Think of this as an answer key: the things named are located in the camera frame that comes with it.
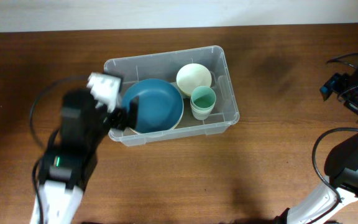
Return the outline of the white bowl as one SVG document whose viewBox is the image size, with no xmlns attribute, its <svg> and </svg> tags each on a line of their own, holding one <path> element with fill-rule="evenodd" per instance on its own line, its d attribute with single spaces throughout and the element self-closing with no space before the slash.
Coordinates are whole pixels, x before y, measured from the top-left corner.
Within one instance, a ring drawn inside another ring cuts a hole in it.
<svg viewBox="0 0 358 224">
<path fill-rule="evenodd" d="M 176 76 L 176 83 L 180 91 L 191 96 L 193 90 L 199 86 L 208 86 L 212 84 L 211 72 L 198 63 L 190 63 L 179 69 Z"/>
</svg>

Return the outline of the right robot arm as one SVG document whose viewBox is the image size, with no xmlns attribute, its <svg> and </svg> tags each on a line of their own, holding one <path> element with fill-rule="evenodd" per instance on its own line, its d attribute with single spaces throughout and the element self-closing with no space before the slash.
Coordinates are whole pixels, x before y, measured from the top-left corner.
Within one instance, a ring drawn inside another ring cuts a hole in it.
<svg viewBox="0 0 358 224">
<path fill-rule="evenodd" d="M 358 65 L 353 74 L 336 73 L 321 88 L 327 100 L 333 93 L 337 100 L 358 115 Z M 312 165 L 321 183 L 301 203 L 287 208 L 274 218 L 274 223 L 329 223 L 338 211 L 358 201 L 358 128 L 349 128 L 354 135 L 335 146 L 328 154 L 324 170 L 316 163 L 319 143 L 329 134 L 343 132 L 344 128 L 330 129 L 318 137 L 312 149 Z"/>
</svg>

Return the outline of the cream cup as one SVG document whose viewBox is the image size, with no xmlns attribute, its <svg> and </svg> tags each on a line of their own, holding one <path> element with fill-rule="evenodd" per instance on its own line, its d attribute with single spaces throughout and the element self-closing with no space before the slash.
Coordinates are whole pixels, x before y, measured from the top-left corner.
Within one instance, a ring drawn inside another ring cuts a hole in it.
<svg viewBox="0 0 358 224">
<path fill-rule="evenodd" d="M 212 105 L 208 108 L 199 108 L 193 103 L 190 103 L 191 112 L 195 119 L 197 120 L 205 120 L 212 112 L 215 105 Z"/>
</svg>

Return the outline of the dark blue plate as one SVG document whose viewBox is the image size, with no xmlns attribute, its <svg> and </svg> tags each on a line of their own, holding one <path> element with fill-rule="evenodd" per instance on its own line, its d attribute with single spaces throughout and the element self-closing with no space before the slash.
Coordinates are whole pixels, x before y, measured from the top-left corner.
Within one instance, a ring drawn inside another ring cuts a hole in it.
<svg viewBox="0 0 358 224">
<path fill-rule="evenodd" d="M 138 134 L 167 131 L 175 128 L 184 112 L 180 92 L 169 82 L 146 79 L 129 87 L 122 105 L 129 109 L 132 100 L 137 101 L 137 121 L 132 130 Z"/>
</svg>

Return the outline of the green cup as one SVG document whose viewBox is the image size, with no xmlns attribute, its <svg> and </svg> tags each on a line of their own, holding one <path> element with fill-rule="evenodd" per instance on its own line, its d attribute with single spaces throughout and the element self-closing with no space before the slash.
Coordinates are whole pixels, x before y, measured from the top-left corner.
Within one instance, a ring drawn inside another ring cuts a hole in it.
<svg viewBox="0 0 358 224">
<path fill-rule="evenodd" d="M 208 110 L 214 107 L 216 94 L 214 90 L 208 86 L 199 86 L 193 90 L 191 102 L 194 107 L 199 110 Z"/>
</svg>

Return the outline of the beige plate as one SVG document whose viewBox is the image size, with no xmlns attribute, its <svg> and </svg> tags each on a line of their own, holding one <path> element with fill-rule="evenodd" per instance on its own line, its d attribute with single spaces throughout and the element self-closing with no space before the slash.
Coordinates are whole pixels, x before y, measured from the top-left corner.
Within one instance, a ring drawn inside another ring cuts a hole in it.
<svg viewBox="0 0 358 224">
<path fill-rule="evenodd" d="M 138 110 L 137 125 L 130 130 L 136 134 L 147 134 L 175 129 L 184 114 L 184 104 L 151 103 L 140 105 Z"/>
</svg>

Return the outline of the clear plastic storage container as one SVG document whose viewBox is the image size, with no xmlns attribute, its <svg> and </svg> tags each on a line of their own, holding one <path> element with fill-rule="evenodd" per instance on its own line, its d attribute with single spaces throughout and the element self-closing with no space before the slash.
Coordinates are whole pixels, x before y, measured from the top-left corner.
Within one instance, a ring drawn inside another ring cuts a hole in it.
<svg viewBox="0 0 358 224">
<path fill-rule="evenodd" d="M 183 116 L 174 129 L 146 134 L 137 134 L 129 128 L 124 131 L 112 129 L 109 132 L 109 137 L 125 146 L 139 146 L 149 142 L 220 134 L 236 124 L 240 114 L 224 50 L 218 45 L 159 54 L 112 58 L 105 62 L 104 72 L 118 73 L 123 76 L 121 91 L 123 95 L 132 85 L 149 78 L 158 78 L 174 83 L 179 69 L 189 63 L 201 64 L 211 72 L 211 88 L 217 99 L 211 114 L 205 120 L 194 118 L 190 108 L 190 99 L 184 97 Z"/>
</svg>

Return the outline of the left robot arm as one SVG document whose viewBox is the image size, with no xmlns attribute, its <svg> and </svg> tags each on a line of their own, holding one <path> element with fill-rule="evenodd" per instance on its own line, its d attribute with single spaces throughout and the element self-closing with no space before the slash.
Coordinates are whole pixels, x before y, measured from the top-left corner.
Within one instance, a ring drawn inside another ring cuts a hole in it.
<svg viewBox="0 0 358 224">
<path fill-rule="evenodd" d="M 122 75 L 93 72 L 87 80 L 86 88 L 64 94 L 61 125 L 33 167 L 31 223 L 71 223 L 97 165 L 101 141 L 111 129 L 136 126 L 139 100 L 121 107 Z"/>
</svg>

